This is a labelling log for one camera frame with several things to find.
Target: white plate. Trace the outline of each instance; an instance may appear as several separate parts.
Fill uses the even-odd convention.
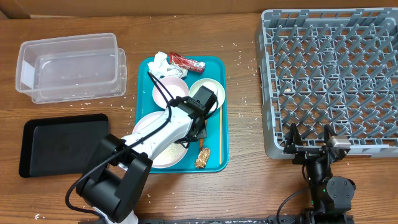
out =
[[[205,82],[211,82],[217,87],[217,101],[218,101],[218,108],[220,108],[224,101],[225,101],[225,90],[224,87],[216,80],[211,79],[211,78],[202,78],[201,80],[196,81],[192,86],[191,89],[189,89],[189,96],[193,97],[195,93],[199,90],[199,88],[205,83]],[[216,109],[216,104],[213,105],[213,107],[210,109],[210,112],[214,111]]]
[[[135,125],[132,133],[140,131],[142,128],[148,126],[160,117],[164,111],[157,111],[148,114],[141,118]],[[160,153],[155,159],[152,167],[154,168],[168,168],[180,162],[186,155],[188,149],[185,149],[181,144],[171,144],[162,153]]]

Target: gray dish rack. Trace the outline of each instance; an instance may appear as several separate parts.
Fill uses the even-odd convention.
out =
[[[305,146],[323,126],[349,154],[398,156],[398,8],[266,10],[256,31],[266,154],[296,123]]]

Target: fried food piece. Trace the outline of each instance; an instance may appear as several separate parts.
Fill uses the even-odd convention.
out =
[[[210,149],[203,148],[198,156],[198,159],[195,161],[195,167],[197,169],[203,169],[206,167],[207,161],[210,157]]]

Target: pink plate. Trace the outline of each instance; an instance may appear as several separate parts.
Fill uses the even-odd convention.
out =
[[[142,128],[148,126],[160,117],[164,111],[156,111],[148,114],[141,118],[135,125],[132,133],[140,131]],[[182,160],[186,155],[188,149],[185,149],[181,144],[172,143],[167,149],[165,149],[160,155],[154,159],[152,167],[154,168],[168,168]]]
[[[176,96],[188,96],[189,89],[187,84],[181,78],[177,77],[165,77],[160,82],[166,87],[170,94],[175,98]],[[165,94],[167,100],[171,100],[169,94],[159,85],[162,92]],[[152,97],[154,98],[157,106],[166,109],[167,103],[164,101],[162,94],[159,93],[156,86],[152,90]]]

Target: wooden table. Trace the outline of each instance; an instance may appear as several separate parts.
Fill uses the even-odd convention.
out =
[[[262,137],[261,79],[253,43],[259,19],[259,14],[240,14],[0,21],[0,223],[76,223],[95,218],[65,205],[65,192],[78,174],[19,177],[22,129],[35,118],[104,113],[111,132],[124,136],[134,125],[138,66],[158,51],[214,55],[224,61],[229,164],[219,173],[150,175],[135,213],[163,219],[274,215],[280,203],[306,183],[300,166],[272,160],[264,153],[268,142]],[[125,97],[36,105],[15,90],[23,41],[102,32],[116,34],[119,47],[126,51]],[[349,157],[333,164],[332,171],[356,182],[350,212],[356,223],[397,223],[398,159]],[[308,195],[297,197],[281,214],[298,214],[309,201]],[[86,206],[74,193],[72,204]]]

